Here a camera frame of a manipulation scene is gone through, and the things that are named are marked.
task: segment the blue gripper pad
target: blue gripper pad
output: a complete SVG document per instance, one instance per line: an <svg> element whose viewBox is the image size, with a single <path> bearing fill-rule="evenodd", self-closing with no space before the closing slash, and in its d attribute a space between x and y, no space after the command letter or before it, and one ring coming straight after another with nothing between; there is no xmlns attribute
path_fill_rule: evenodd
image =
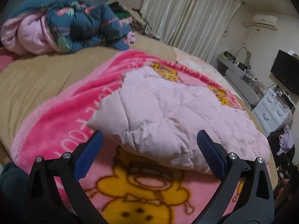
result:
<svg viewBox="0 0 299 224"><path fill-rule="evenodd" d="M104 136L102 132L99 131L77 159L74 169L74 177L77 181L79 181L79 179L85 178L92 163L101 150L103 142Z"/></svg>
<svg viewBox="0 0 299 224"><path fill-rule="evenodd" d="M207 161L213 175L222 181L226 172L225 163L218 154L214 146L214 142L204 130L197 133L196 140L197 145L202 155L204 155L204 159Z"/></svg>

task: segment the metal bolt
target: metal bolt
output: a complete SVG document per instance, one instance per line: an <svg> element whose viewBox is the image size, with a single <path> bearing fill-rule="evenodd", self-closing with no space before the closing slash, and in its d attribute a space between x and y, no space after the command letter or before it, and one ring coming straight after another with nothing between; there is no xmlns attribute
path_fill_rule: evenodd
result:
<svg viewBox="0 0 299 224"><path fill-rule="evenodd" d="M230 157L231 159L236 159L236 158L237 158L237 155L236 155L235 153L230 153L230 154L229 154L229 157Z"/></svg>
<svg viewBox="0 0 299 224"><path fill-rule="evenodd" d="M258 157L258 162L259 162L259 163L263 163L264 160L263 160L261 157Z"/></svg>
<svg viewBox="0 0 299 224"><path fill-rule="evenodd" d="M63 157L64 159L68 159L68 158L71 157L71 153L70 153L70 152L66 152L66 153L63 154L62 157Z"/></svg>
<svg viewBox="0 0 299 224"><path fill-rule="evenodd" d="M41 157L41 156L38 156L38 157L35 159L36 162L40 162L41 160L42 160L42 157Z"/></svg>

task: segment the quilted comforter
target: quilted comforter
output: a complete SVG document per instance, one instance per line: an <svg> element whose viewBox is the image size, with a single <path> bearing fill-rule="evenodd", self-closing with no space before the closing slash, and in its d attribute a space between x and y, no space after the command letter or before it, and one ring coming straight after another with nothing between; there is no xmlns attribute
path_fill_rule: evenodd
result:
<svg viewBox="0 0 299 224"><path fill-rule="evenodd" d="M196 142L202 129L241 159L262 157L268 164L270 157L267 139L232 94L194 71L155 62L126 73L88 126L133 154L201 173L210 173Z"/></svg>
<svg viewBox="0 0 299 224"><path fill-rule="evenodd" d="M91 0L26 0L1 28L1 41L11 52L74 53L82 48L108 45L127 50L131 31L105 4Z"/></svg>

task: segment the wall-mounted air conditioner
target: wall-mounted air conditioner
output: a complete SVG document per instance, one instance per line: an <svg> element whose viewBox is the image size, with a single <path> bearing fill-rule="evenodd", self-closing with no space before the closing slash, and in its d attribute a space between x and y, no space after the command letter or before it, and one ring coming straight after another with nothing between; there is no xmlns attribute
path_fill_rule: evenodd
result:
<svg viewBox="0 0 299 224"><path fill-rule="evenodd" d="M258 15L253 17L253 24L243 24L245 27L256 26L259 28L270 29L273 31L278 30L278 18L271 15Z"/></svg>

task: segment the cable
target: cable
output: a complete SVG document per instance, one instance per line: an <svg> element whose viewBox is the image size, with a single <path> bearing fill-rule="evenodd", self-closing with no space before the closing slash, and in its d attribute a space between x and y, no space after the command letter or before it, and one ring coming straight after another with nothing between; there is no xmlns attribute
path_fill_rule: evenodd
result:
<svg viewBox="0 0 299 224"><path fill-rule="evenodd" d="M248 51L247 51L247 49L246 49L246 47L242 47L241 49L245 49L245 50L246 50L246 52L248 52ZM234 55L234 57L236 57L236 56L237 56L237 54L239 54L239 53L240 53L241 49L238 51L238 53L236 53L236 55Z"/></svg>
<svg viewBox="0 0 299 224"><path fill-rule="evenodd" d="M248 30L248 33L247 33L247 35L246 35L246 37L245 37L245 39L244 39L243 45L245 45L245 41L246 41L246 39L247 39L247 37L248 37L248 35L249 35L249 33L250 33L250 30L251 30L251 28Z"/></svg>
<svg viewBox="0 0 299 224"><path fill-rule="evenodd" d="M286 87L282 87L282 86L280 86L279 84L277 84L281 89L288 89L288 88L286 88Z"/></svg>
<svg viewBox="0 0 299 224"><path fill-rule="evenodd" d="M279 86L278 84L275 83L275 84L271 85L270 87L272 87L274 85ZM270 87L263 87L262 89L267 89L267 88L270 88Z"/></svg>
<svg viewBox="0 0 299 224"><path fill-rule="evenodd" d="M256 82L256 83L261 83L261 84L263 84L262 82L258 82L258 81L250 81L249 83L251 83L251 82Z"/></svg>

